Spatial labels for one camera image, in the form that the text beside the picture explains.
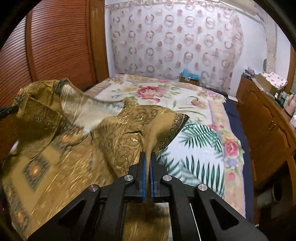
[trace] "black clamp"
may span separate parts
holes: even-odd
[[[147,197],[145,153],[113,184],[90,185],[28,241],[121,241],[128,202]],[[149,183],[154,203],[169,203],[174,241],[268,241],[266,236],[205,184],[183,184],[151,154]]]
[[[18,112],[19,107],[17,105],[12,107],[0,107],[0,121],[6,118],[8,115]]]

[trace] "gold fabric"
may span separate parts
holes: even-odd
[[[23,239],[91,184],[105,186],[161,152],[188,116],[156,105],[95,100],[67,79],[35,82],[14,105],[19,144],[2,167],[12,224]],[[167,212],[128,205],[124,240],[166,240]]]

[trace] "silver bolt head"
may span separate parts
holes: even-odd
[[[125,179],[126,181],[131,181],[131,180],[133,180],[133,176],[132,176],[132,175],[125,175],[125,176],[124,176],[124,179]]]
[[[165,181],[170,181],[171,179],[172,179],[172,177],[170,175],[163,176],[163,180],[165,180]]]
[[[91,184],[91,185],[89,186],[89,190],[90,190],[91,192],[95,192],[96,190],[98,190],[98,188],[99,188],[99,186],[98,186],[97,184]]]
[[[205,185],[205,184],[203,184],[203,183],[202,183],[202,184],[199,184],[197,187],[198,187],[198,189],[201,190],[201,191],[205,191],[205,190],[207,190],[207,185]]]

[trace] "bottle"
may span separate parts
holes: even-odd
[[[285,98],[285,102],[284,102],[284,108],[287,106],[287,104],[288,104],[288,99],[289,99],[289,97],[290,97],[290,95],[289,94],[287,94],[286,95],[286,98]]]
[[[282,107],[282,108],[284,107],[284,103],[285,103],[285,100],[286,100],[286,96],[287,96],[287,93],[286,93],[285,91],[283,91],[283,94],[282,94],[281,99],[280,99],[281,107]]]
[[[281,92],[278,96],[278,100],[281,100],[281,97],[283,96],[283,92]]]
[[[279,101],[279,94],[278,93],[275,93],[274,95],[275,99],[274,99],[274,102],[276,102],[277,104],[281,104],[281,102]]]

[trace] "sheer curtain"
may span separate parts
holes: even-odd
[[[191,0],[131,1],[109,9],[118,73],[174,80],[187,68],[204,85],[230,91],[244,41],[233,9]]]

